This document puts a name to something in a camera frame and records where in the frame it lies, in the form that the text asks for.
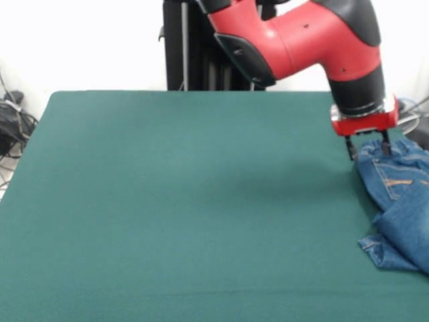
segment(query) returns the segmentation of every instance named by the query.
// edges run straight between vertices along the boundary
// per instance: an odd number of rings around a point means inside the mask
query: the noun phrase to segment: white wall
[[[304,1],[291,2],[280,11]],[[425,2],[373,4],[388,89],[421,99],[429,94]],[[27,108],[38,117],[58,90],[166,88],[161,0],[0,0],[0,10],[3,76],[25,91]],[[270,90],[328,90],[328,84],[314,66]]]

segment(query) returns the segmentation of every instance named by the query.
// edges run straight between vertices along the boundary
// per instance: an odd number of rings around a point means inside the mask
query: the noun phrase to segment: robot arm
[[[231,60],[262,87],[321,64],[336,105],[332,125],[345,136],[383,133],[397,123],[397,102],[386,97],[379,45],[381,37],[370,0],[310,0],[268,21],[255,0],[199,0]]]

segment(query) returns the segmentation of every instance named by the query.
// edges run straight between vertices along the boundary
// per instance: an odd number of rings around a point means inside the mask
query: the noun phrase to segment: green cloth
[[[328,93],[52,96],[0,206],[0,321],[422,322]]]

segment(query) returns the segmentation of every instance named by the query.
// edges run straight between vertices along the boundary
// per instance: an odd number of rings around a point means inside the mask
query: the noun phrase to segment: jeans pocket
[[[428,174],[418,168],[384,164],[378,160],[374,160],[374,165],[393,201],[398,200],[416,180],[429,184]]]

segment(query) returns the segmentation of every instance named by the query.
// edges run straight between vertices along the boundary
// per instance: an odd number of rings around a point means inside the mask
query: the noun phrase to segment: blue denim
[[[384,156],[372,141],[359,151],[357,170],[381,210],[378,234],[359,245],[379,268],[429,274],[429,152],[404,138]]]

